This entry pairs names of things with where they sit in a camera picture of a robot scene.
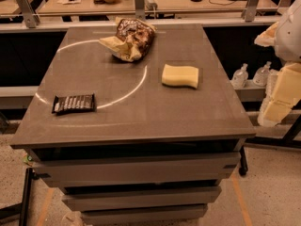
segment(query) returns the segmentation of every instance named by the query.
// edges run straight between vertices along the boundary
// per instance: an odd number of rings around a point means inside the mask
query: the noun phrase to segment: clear water bottle
[[[231,79],[231,83],[235,89],[240,89],[245,86],[246,80],[248,78],[246,67],[247,64],[243,64],[242,68],[234,73],[233,78]]]
[[[265,87],[267,83],[267,77],[269,76],[269,70],[271,67],[272,62],[267,61],[266,64],[263,67],[260,67],[257,69],[254,78],[253,83],[257,86]]]

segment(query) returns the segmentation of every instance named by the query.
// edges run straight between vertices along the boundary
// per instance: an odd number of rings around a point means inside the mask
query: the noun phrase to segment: gray tabletop
[[[136,63],[98,43],[116,28],[70,28],[12,140],[14,148],[253,137],[254,128],[200,25],[158,25]],[[198,89],[161,83],[165,64],[199,67]],[[55,96],[94,93],[95,112],[52,114]]]

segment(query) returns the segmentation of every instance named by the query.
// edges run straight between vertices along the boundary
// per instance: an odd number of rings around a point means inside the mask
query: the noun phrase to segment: concrete floor
[[[282,137],[288,126],[260,128],[259,136]],[[12,150],[13,134],[0,135],[0,208],[21,201],[26,167],[25,152]],[[301,150],[280,150],[246,145],[248,173],[238,169],[221,182],[222,192],[209,204],[204,218],[154,221],[122,226],[298,226],[301,225]],[[32,183],[29,226],[71,226],[63,219],[73,214],[60,200],[62,193],[49,188],[41,179]],[[18,218],[0,221],[17,226]]]

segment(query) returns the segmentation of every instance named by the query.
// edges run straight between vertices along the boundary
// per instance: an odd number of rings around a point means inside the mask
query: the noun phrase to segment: candy bar wrapper
[[[52,113],[57,115],[95,111],[94,94],[72,95],[66,97],[55,97]]]
[[[138,19],[117,18],[116,22],[118,24],[116,35],[100,39],[100,44],[123,61],[139,60],[149,51],[155,28]]]

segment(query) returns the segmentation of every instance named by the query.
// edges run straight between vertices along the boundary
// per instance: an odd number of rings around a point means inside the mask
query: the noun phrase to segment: orange line on floor
[[[248,211],[247,211],[246,202],[244,200],[242,190],[239,187],[237,178],[236,178],[234,173],[231,175],[231,180],[232,180],[234,190],[235,190],[235,193],[236,193],[236,196],[237,196],[237,199],[238,199],[238,203],[239,203],[239,205],[241,207],[241,210],[242,210],[242,213],[243,213],[243,218],[244,218],[244,221],[245,221],[245,225],[246,226],[252,226],[252,221],[251,221],[250,215],[248,214]]]
[[[46,194],[43,206],[41,207],[41,210],[40,210],[40,216],[39,216],[39,220],[38,220],[37,226],[44,225],[49,205],[50,205],[50,203],[51,203],[51,201],[53,199],[54,191],[55,191],[54,188],[49,188],[48,191],[47,191],[47,194]]]

